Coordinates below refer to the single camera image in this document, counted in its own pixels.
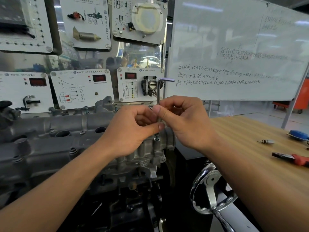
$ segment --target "hand wheel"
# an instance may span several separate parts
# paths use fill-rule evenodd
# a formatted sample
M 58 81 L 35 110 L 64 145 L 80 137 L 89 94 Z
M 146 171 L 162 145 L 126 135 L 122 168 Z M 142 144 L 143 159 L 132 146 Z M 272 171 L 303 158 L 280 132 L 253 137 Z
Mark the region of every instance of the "hand wheel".
M 221 176 L 222 175 L 216 169 L 213 163 L 208 164 L 195 178 L 190 191 L 190 200 L 195 211 L 200 214 L 214 214 L 220 221 L 225 232 L 235 232 L 231 225 L 222 217 L 219 211 L 229 206 L 238 197 L 233 192 L 231 196 L 227 197 L 219 203 L 217 202 L 216 195 L 214 193 L 214 185 L 218 182 Z M 197 187 L 202 184 L 206 187 L 210 208 L 201 208 L 200 206 L 196 205 L 194 200 L 195 191 Z

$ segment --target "hand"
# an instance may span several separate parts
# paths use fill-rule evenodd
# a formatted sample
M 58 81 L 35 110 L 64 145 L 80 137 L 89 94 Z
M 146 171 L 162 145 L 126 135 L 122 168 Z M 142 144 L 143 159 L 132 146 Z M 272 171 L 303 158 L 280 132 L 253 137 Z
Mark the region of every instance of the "hand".
M 168 97 L 160 101 L 160 105 L 155 105 L 152 111 L 173 129 L 178 140 L 186 147 L 207 152 L 219 140 L 199 98 Z
M 123 106 L 94 146 L 99 150 L 107 148 L 111 160 L 127 156 L 146 138 L 164 129 L 165 125 L 156 123 L 156 120 L 156 115 L 147 106 Z

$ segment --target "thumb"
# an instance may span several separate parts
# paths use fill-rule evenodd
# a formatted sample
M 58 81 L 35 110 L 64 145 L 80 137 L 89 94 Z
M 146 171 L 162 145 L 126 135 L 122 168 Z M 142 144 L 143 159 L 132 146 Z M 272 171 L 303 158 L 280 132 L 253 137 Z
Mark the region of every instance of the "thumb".
M 175 115 L 160 105 L 154 105 L 152 111 L 157 115 L 157 117 L 160 117 L 162 120 L 164 120 L 171 128 L 175 128 L 179 122 L 180 117 L 178 115 Z
M 156 133 L 160 132 L 162 129 L 165 128 L 165 124 L 163 123 L 154 123 L 151 125 L 147 125 L 145 127 L 141 127 L 143 132 L 142 135 L 145 135 L 145 137 L 143 137 L 144 139 L 155 135 Z

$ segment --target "wooden tabletop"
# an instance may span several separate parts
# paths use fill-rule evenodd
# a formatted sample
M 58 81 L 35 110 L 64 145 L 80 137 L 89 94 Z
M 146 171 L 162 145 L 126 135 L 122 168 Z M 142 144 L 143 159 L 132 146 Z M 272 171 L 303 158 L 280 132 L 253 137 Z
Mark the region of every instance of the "wooden tabletop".
M 309 168 L 296 166 L 272 156 L 272 152 L 298 154 L 309 157 L 305 141 L 291 139 L 288 131 L 254 121 L 243 116 L 219 117 L 211 119 L 214 128 L 238 152 L 245 154 L 252 164 L 269 174 L 274 180 L 280 179 L 309 195 Z M 270 139 L 267 145 L 257 140 Z

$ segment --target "metal engine cover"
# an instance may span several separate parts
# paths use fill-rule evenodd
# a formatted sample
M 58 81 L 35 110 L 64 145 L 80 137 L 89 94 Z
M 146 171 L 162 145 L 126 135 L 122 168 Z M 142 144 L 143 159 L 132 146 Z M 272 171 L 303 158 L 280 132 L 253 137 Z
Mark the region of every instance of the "metal engine cover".
M 94 113 L 57 115 L 17 119 L 12 126 L 0 130 L 0 208 L 12 194 L 18 198 L 54 174 L 70 160 L 94 144 L 109 125 L 114 114 L 111 97 L 98 101 Z M 94 179 L 88 190 L 91 194 L 154 181 L 157 167 L 166 158 L 163 149 L 173 150 L 175 135 L 170 128 L 160 132 L 126 157 L 110 162 Z

